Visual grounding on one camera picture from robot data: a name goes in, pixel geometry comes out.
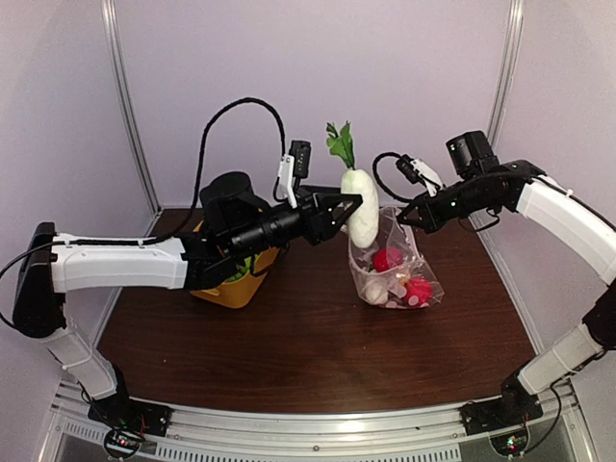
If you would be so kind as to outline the white plush daikon radish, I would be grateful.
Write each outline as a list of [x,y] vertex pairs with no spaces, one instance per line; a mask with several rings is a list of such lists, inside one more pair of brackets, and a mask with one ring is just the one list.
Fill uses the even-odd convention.
[[325,126],[329,154],[338,157],[345,165],[341,179],[341,193],[356,199],[356,207],[346,220],[346,230],[351,242],[366,249],[376,240],[379,225],[379,198],[372,177],[356,164],[351,124],[341,128],[333,122]]

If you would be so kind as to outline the clear zip top bag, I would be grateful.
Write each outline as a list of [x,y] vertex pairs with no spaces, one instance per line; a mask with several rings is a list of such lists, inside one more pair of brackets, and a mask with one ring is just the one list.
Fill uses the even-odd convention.
[[[348,244],[348,265],[358,296],[369,280],[379,280],[388,289],[389,299],[382,306],[384,309],[423,309],[433,306],[442,301],[444,290],[432,271],[429,263],[419,251],[413,229],[409,226],[400,225],[397,221],[398,208],[386,206],[379,210],[378,234],[374,243],[361,249],[353,243]],[[392,246],[401,251],[404,262],[384,272],[376,272],[372,267],[374,253],[384,247]],[[411,308],[403,300],[406,293],[406,283],[412,277],[426,279],[432,287],[433,294],[428,304],[421,308]]]

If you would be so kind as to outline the red plush apple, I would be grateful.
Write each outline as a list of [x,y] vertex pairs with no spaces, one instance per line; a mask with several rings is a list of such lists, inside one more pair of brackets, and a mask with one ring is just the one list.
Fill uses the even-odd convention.
[[428,304],[433,290],[431,284],[422,277],[412,277],[406,283],[406,293],[403,300],[411,308],[421,308]]

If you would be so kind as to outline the yellow plastic basket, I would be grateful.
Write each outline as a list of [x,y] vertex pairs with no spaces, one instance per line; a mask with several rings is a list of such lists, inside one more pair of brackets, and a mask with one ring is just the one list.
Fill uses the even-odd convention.
[[191,295],[217,305],[230,308],[244,308],[255,296],[268,272],[275,264],[279,248],[271,247],[254,257],[254,269],[235,283],[225,281],[213,289],[191,291]]

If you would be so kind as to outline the small red plush fruit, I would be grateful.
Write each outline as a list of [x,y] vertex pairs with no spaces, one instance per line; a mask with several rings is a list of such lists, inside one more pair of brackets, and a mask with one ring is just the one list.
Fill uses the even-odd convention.
[[376,272],[384,272],[401,265],[404,256],[395,247],[387,246],[377,250],[372,257],[372,267]]

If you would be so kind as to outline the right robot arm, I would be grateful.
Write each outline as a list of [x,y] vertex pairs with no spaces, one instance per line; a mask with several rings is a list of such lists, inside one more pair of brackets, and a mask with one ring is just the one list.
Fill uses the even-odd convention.
[[481,131],[447,143],[459,181],[445,186],[426,163],[401,156],[396,167],[426,191],[409,200],[398,222],[434,233],[453,219],[508,210],[556,236],[600,277],[605,292],[572,328],[546,351],[521,367],[501,387],[493,414],[500,424],[518,421],[539,393],[587,362],[615,348],[615,227],[558,185],[541,168],[518,160],[501,163]]

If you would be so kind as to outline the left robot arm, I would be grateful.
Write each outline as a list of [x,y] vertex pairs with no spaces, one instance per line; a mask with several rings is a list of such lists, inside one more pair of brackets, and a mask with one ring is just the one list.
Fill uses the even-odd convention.
[[118,427],[132,425],[138,405],[128,398],[119,372],[63,312],[66,293],[100,287],[213,289],[239,272],[249,257],[296,238],[316,245],[332,239],[362,205],[361,195],[338,188],[304,187],[271,207],[256,196],[249,176],[224,173],[199,194],[203,222],[150,239],[78,238],[38,225],[21,268],[12,325],[43,343]]

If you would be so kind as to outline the green plush vegetable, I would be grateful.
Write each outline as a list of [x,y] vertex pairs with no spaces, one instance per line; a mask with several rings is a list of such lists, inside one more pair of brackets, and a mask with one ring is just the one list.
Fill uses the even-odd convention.
[[244,259],[244,262],[241,265],[238,265],[237,272],[230,277],[228,277],[225,282],[226,283],[235,283],[242,278],[244,278],[247,274],[250,273],[251,270],[254,269],[254,257],[247,257]]

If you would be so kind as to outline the right circuit board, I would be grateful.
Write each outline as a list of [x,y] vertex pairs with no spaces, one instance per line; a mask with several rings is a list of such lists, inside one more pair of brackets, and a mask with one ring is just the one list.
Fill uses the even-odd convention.
[[490,445],[502,457],[515,457],[526,451],[529,443],[528,432],[522,429],[491,435]]

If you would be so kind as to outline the circuit board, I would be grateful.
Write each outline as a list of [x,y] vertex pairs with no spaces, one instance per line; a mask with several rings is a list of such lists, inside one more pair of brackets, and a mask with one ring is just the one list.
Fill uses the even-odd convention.
[[515,457],[526,451],[529,443],[528,432],[522,429],[491,435],[490,445],[502,457]]
[[127,458],[135,455],[141,448],[142,437],[111,429],[103,439],[103,449],[113,458]]

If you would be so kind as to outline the left circuit board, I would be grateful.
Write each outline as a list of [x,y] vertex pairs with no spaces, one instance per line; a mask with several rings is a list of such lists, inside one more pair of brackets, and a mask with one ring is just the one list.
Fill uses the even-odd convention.
[[142,437],[111,429],[103,439],[103,449],[113,458],[127,458],[135,455],[141,448]]

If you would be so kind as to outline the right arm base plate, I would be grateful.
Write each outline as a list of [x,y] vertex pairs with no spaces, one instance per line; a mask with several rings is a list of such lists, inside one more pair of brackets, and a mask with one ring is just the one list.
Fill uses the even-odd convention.
[[493,398],[469,401],[459,408],[459,414],[466,434],[472,436],[539,419],[543,416],[543,409],[535,402],[522,410],[516,407],[508,408],[501,398]]

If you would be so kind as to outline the right aluminium frame post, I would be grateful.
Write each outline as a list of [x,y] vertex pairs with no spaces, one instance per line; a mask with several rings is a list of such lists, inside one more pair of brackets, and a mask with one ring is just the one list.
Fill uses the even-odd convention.
[[525,1],[511,0],[506,20],[500,72],[488,124],[488,141],[495,146],[503,125],[506,103],[511,92],[519,59],[525,23]]

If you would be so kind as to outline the aluminium frame post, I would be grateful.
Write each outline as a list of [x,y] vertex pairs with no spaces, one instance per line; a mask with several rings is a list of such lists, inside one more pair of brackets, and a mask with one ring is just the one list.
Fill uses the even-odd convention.
[[511,92],[519,59],[525,23],[525,1],[511,0],[506,20],[500,72],[488,124],[488,141],[495,146],[503,125],[506,103]]
[[120,113],[127,139],[148,207],[152,213],[157,213],[160,211],[161,206],[145,158],[141,134],[129,89],[129,82],[123,59],[121,37],[117,23],[116,2],[113,0],[102,0],[101,10],[105,35],[110,50],[112,70],[115,76]]

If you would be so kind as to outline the front aluminium rail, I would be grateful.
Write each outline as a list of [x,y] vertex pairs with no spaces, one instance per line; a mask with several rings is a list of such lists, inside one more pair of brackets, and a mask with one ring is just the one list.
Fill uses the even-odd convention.
[[537,420],[470,434],[459,403],[398,411],[271,414],[174,404],[163,436],[147,436],[136,461],[507,461],[495,446],[528,432],[525,461],[598,456],[569,383],[544,392]]

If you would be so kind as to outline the left aluminium frame post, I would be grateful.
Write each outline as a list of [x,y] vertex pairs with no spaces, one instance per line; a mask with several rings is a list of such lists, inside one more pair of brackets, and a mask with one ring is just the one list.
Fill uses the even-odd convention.
[[102,0],[101,10],[105,35],[110,50],[112,70],[115,76],[120,113],[127,139],[148,207],[152,213],[157,213],[160,211],[161,206],[145,158],[141,134],[129,89],[129,82],[123,59],[121,37],[117,23],[116,2],[113,0]]

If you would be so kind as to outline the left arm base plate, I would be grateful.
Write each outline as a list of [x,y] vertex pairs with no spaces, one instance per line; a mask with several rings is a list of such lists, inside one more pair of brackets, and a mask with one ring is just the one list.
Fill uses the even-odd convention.
[[89,405],[88,418],[109,428],[131,432],[138,436],[164,437],[170,424],[172,410],[162,404],[114,395],[94,400],[83,396]]

